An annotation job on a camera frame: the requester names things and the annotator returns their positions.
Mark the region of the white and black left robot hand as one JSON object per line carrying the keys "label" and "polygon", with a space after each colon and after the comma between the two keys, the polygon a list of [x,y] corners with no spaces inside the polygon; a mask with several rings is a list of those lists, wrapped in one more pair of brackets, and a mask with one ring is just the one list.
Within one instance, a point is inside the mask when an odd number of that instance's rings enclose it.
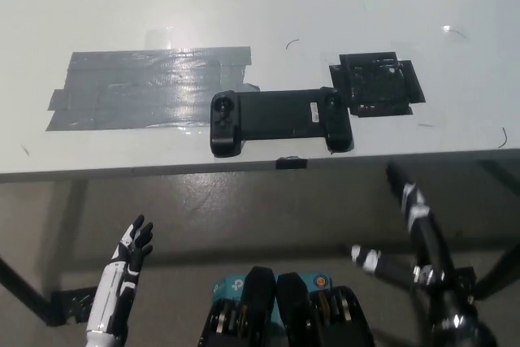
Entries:
{"label": "white and black left robot hand", "polygon": [[139,215],[119,240],[106,264],[87,323],[88,332],[100,332],[121,339],[137,293],[145,257],[151,253],[153,224]]}

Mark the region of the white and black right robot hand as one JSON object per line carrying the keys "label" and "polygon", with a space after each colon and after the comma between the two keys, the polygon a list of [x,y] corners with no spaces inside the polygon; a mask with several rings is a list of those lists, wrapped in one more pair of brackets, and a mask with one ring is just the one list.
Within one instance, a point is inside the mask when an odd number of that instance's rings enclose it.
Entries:
{"label": "white and black right robot hand", "polygon": [[351,247],[353,263],[366,274],[404,289],[435,292],[455,288],[455,266],[447,242],[422,190],[396,163],[387,165],[386,174],[404,215],[415,264],[407,265],[379,250],[360,245]]}

